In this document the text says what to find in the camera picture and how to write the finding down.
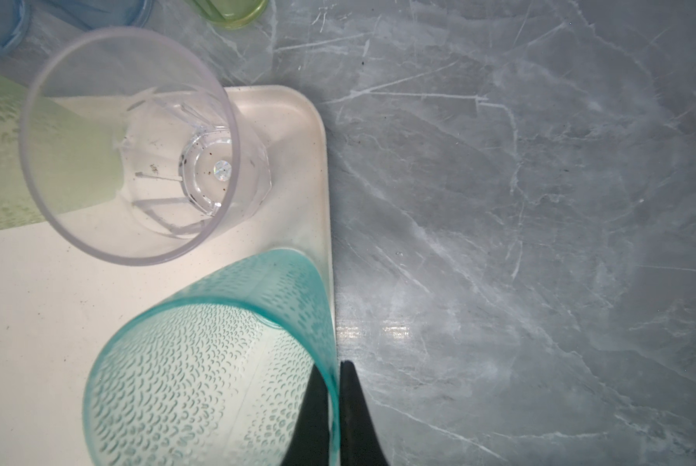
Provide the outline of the teal tall cup front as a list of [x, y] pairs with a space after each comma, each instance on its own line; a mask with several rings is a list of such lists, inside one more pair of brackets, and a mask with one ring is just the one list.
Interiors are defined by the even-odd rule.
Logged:
[[281, 465], [312, 366], [340, 427], [331, 305], [314, 263], [276, 249], [230, 264], [123, 326], [93, 365], [83, 429], [97, 465]]

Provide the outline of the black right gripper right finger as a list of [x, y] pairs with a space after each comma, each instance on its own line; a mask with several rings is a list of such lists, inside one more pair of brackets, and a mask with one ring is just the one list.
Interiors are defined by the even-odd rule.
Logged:
[[340, 362], [340, 464], [388, 466], [379, 444], [354, 363]]

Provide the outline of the small green cup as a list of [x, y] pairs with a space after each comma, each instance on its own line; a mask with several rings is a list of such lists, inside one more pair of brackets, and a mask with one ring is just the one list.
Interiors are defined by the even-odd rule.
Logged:
[[[0, 75], [0, 230], [41, 223], [19, 153], [19, 118], [27, 89]], [[31, 155], [40, 189], [57, 213], [114, 198], [123, 167], [112, 142], [116, 128], [41, 97], [29, 121]]]

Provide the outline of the clear faceted small cup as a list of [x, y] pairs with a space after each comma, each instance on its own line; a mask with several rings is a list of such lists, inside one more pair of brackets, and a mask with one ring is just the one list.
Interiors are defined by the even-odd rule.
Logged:
[[250, 219], [272, 187], [266, 146], [189, 50], [109, 27], [54, 54], [30, 85], [19, 152], [29, 193], [72, 246], [168, 262]]

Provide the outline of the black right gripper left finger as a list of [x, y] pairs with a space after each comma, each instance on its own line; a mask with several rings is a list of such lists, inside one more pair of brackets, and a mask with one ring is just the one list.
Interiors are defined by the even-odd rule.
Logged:
[[328, 388], [317, 366], [313, 365], [281, 466], [328, 466], [330, 438]]

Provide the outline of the green tall cup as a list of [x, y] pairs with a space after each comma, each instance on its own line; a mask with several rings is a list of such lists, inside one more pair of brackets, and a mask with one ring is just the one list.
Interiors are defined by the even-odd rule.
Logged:
[[258, 19], [268, 0], [187, 0], [203, 19], [216, 26], [239, 29]]

